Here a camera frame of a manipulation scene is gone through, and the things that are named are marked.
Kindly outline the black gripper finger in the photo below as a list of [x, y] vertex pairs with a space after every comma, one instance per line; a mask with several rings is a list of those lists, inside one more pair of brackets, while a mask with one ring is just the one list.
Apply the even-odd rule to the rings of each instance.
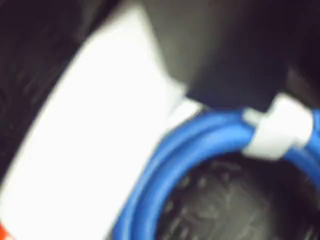
[[266, 110], [284, 91], [287, 0], [146, 0], [169, 74], [213, 108]]

